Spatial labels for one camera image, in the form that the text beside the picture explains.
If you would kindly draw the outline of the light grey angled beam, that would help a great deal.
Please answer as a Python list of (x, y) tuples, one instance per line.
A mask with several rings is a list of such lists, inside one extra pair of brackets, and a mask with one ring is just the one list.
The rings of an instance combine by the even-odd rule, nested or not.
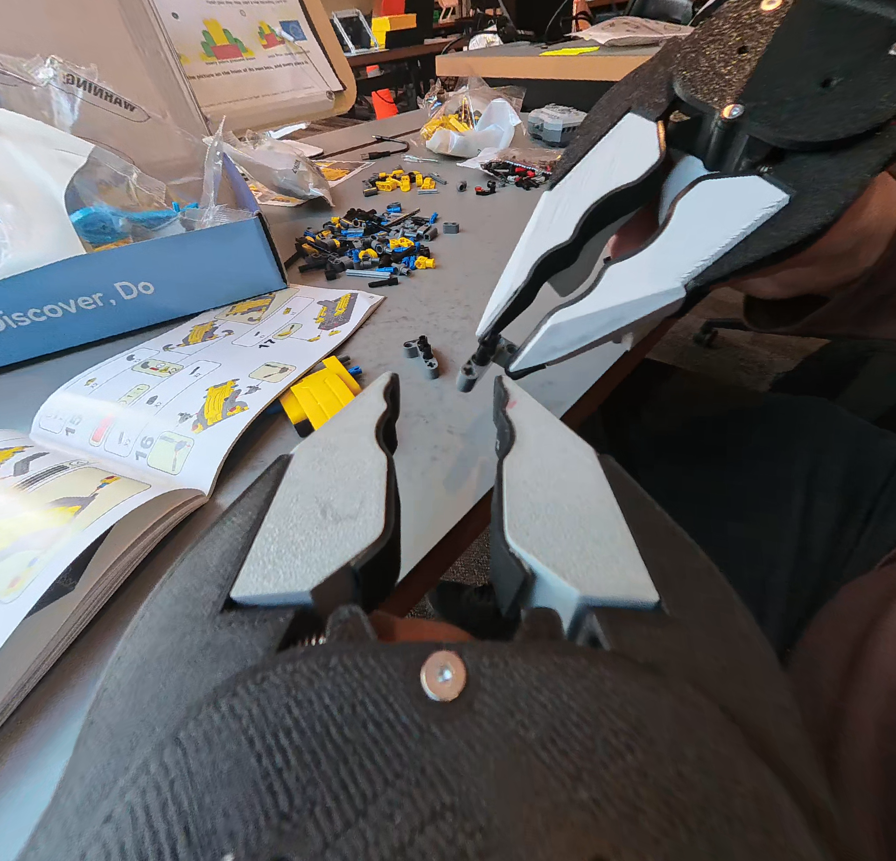
[(492, 364), (506, 370), (517, 351), (518, 346), (514, 342), (499, 334), (479, 340), (476, 351), (460, 367), (456, 379), (458, 391), (463, 394), (471, 392)]

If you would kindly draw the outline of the cardboard box lid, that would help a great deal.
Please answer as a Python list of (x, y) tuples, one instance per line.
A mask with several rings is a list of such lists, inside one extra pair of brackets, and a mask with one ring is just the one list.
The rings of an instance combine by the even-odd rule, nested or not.
[(193, 114), (151, 0), (1, 0), (2, 52), (56, 56), (93, 69), (98, 82), (190, 129)]

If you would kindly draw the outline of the yellow beam assembly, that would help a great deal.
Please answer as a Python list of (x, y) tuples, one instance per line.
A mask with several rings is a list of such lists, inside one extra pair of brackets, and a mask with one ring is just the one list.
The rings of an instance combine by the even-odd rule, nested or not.
[(344, 409), (361, 393), (362, 374), (362, 368), (353, 365), (348, 355), (331, 355), (291, 385), (279, 401), (297, 434), (309, 437)]

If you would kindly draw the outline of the printed building blocks sheet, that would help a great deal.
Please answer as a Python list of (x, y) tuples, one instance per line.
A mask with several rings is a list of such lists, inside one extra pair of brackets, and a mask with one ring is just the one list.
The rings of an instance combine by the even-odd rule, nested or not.
[(210, 129), (342, 114), (356, 84), (321, 0), (150, 0)]

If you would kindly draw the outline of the clear bag of red parts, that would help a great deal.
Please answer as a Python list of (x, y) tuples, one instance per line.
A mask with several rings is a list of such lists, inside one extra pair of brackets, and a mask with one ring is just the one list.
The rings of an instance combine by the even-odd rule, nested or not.
[(486, 154), (477, 166), (489, 182), (528, 191), (550, 182), (561, 157), (556, 150), (508, 149)]

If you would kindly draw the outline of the clear bag with yellow parts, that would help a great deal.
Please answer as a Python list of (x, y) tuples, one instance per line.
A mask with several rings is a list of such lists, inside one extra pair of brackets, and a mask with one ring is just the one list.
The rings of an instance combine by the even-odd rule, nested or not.
[(521, 127), (523, 96), (520, 87), (487, 83), (466, 83), (451, 93), (431, 94), (420, 139), (427, 150), (456, 159), (509, 148)]

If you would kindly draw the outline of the building instruction booklet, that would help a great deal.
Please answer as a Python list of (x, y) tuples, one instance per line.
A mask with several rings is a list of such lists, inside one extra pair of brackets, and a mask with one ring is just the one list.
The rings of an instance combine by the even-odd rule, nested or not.
[(383, 298), (294, 285), (75, 376), (2, 431), (2, 721), (170, 530), (243, 432)]

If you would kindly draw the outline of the grey desk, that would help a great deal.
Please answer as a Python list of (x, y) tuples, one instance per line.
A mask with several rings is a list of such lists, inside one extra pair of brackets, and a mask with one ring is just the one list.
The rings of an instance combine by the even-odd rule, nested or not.
[[(421, 111), (385, 121), (332, 130), (310, 139), (325, 156), (356, 159), (375, 134), (419, 139)], [(402, 581), (386, 605), (408, 611), (485, 528), (490, 513), (476, 503), (494, 485), (496, 430), (492, 380), (470, 394), (455, 387), (458, 367), (473, 351), (475, 329), (487, 300), (539, 198), (536, 191), (502, 190), (477, 198), (458, 193), (458, 169), (451, 162), (434, 171), (451, 187), (425, 196), (421, 206), (444, 221), (457, 222), (457, 235), (434, 243), (436, 268), (384, 290), (385, 301), (341, 351), (364, 375), (393, 370), (400, 378), (398, 451), (395, 457), (401, 502)], [(2, 429), (28, 431), (40, 405), (55, 389), (95, 363), (105, 361), (162, 331), (153, 327), (101, 344), (2, 370)], [(424, 333), (440, 360), (440, 377), (429, 380), (419, 363), (406, 359), (402, 343)], [(582, 421), (643, 358), (648, 343), (622, 355), (603, 345), (521, 380), (520, 385), (554, 415), (572, 410)], [(201, 536), (298, 435), (283, 414), (254, 420), (230, 453), (209, 502), (177, 526), (149, 554), (116, 594), (96, 613), (78, 639), (2, 725), (1, 857), (16, 859), (36, 828), (63, 773), (92, 695), (116, 645), (145, 598), (175, 560)]]

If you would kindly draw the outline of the cluster of yellow black parts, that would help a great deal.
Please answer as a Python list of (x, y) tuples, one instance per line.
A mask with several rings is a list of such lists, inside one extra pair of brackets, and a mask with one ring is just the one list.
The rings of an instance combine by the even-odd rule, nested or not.
[(446, 181), (435, 173), (408, 172), (396, 169), (390, 172), (377, 172), (365, 179), (362, 195), (372, 197), (392, 192), (409, 193), (413, 190), (419, 193), (433, 194), (446, 185)]

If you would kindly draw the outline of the clear bag of kit parts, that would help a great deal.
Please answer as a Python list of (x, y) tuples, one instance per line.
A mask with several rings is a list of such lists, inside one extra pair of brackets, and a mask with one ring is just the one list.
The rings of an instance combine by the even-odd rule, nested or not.
[[(94, 144), (66, 192), (68, 214), (84, 206), (128, 211), (197, 203), (182, 227), (152, 240), (240, 221), (247, 207), (231, 196), (223, 176), (225, 154), (217, 139), (201, 139), (169, 118), (146, 111), (101, 85), (93, 69), (49, 56), (2, 54), (2, 109), (35, 118)], [(84, 244), (85, 254), (98, 250)]]

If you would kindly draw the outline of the crumpled clear plastic bag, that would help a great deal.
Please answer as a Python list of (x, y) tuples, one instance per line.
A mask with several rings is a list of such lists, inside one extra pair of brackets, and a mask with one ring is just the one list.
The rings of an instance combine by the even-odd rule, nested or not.
[(230, 131), (218, 139), (259, 205), (296, 207), (317, 199), (332, 206), (328, 180), (288, 142), (254, 133), (241, 140)]

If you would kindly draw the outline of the pile of mixed building pieces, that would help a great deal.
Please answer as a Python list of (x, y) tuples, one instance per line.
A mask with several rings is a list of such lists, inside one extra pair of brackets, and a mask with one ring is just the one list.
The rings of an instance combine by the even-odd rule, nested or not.
[(329, 282), (347, 276), (343, 272), (352, 268), (389, 267), (401, 279), (427, 271), (414, 269), (417, 256), (432, 257), (437, 264), (433, 243), (460, 232), (457, 222), (444, 221), (437, 213), (421, 215), (420, 209), (405, 211), (400, 204), (383, 212), (352, 207), (342, 216), (303, 228), (284, 265), (301, 274), (320, 273)]

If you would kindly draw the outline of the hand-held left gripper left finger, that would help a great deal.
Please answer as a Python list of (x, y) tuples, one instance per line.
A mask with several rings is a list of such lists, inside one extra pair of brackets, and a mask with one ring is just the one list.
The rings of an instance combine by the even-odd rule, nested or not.
[(292, 453), (230, 598), (377, 608), (400, 571), (399, 375), (385, 373)]

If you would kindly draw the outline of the person's right hand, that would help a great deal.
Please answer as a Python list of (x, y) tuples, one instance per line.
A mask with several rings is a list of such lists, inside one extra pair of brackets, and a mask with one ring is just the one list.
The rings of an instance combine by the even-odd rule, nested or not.
[(804, 295), (829, 298), (872, 269), (894, 233), (895, 179), (885, 171), (810, 247), (724, 285), (762, 300)]

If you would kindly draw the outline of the wooden edged table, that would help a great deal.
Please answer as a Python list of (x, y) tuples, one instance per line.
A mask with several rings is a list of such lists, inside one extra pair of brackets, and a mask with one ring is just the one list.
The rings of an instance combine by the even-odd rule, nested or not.
[(659, 46), (614, 48), (571, 41), (551, 47), (515, 42), (439, 54), (442, 78), (476, 76), (501, 83), (521, 80), (616, 82), (659, 51)]

